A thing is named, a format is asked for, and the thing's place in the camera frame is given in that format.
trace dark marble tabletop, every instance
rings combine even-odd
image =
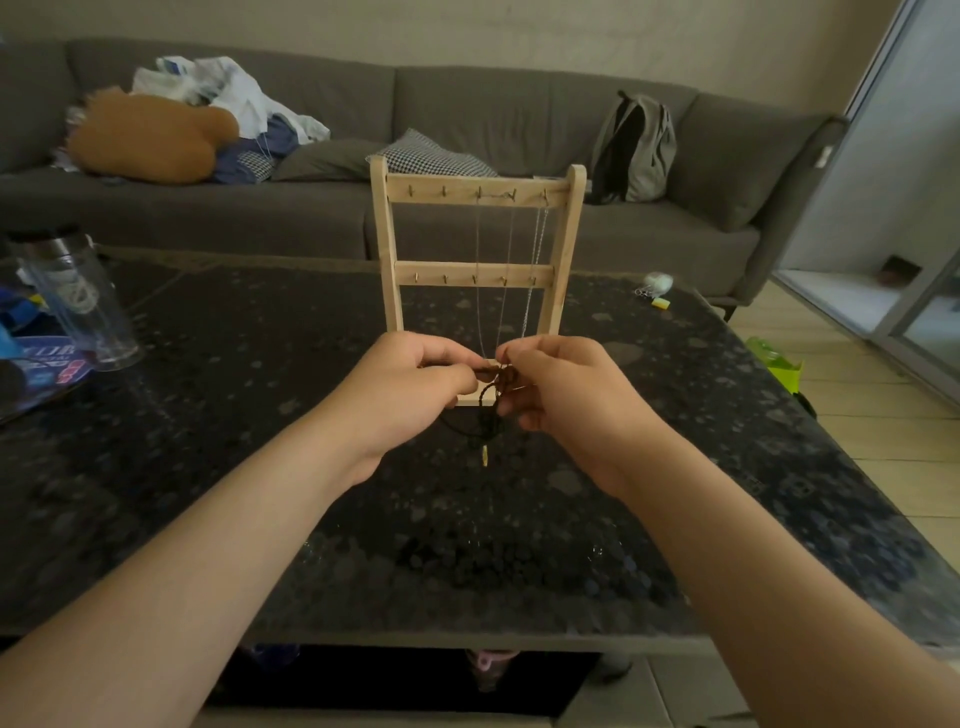
[[[184,260],[111,266],[149,349],[141,364],[0,428],[2,632],[25,632],[120,563],[384,328],[370,272]],[[909,636],[960,647],[960,577],[699,297],[674,290],[660,311],[634,286],[575,276],[563,332],[603,342],[670,424]],[[483,292],[488,353],[499,296]],[[403,298],[408,328],[477,347],[473,291]],[[524,303],[508,296],[504,340]],[[452,417],[469,426],[475,412]],[[643,528],[552,441],[508,425],[489,452],[485,468],[475,443],[437,423],[389,453],[314,530],[251,639],[708,644]]]

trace gray backpack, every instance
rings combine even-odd
[[[642,93],[618,91],[590,158],[592,188],[585,202],[648,203],[666,193],[677,155],[670,109]]]

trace wrist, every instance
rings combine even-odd
[[[279,439],[288,448],[288,457],[334,498],[352,485],[351,474],[363,459],[354,428],[323,402],[288,425]]]
[[[660,418],[653,423],[634,427],[618,449],[617,468],[624,474],[632,489],[650,482],[651,471],[662,470],[664,464],[683,457],[691,445]]]

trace wall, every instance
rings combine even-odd
[[[960,248],[960,144],[931,177],[903,227],[894,236],[891,253],[921,268],[943,266]]]
[[[960,3],[921,0],[781,268],[874,273],[960,144]]]
[[[208,41],[577,70],[842,111],[899,0],[8,0],[8,39]]]

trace forearm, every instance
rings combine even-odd
[[[960,683],[664,428],[624,453],[643,521],[761,724],[941,725]]]
[[[323,412],[292,425],[11,649],[0,659],[0,723],[189,724],[344,489],[343,433]],[[51,685],[56,694],[37,699]]]

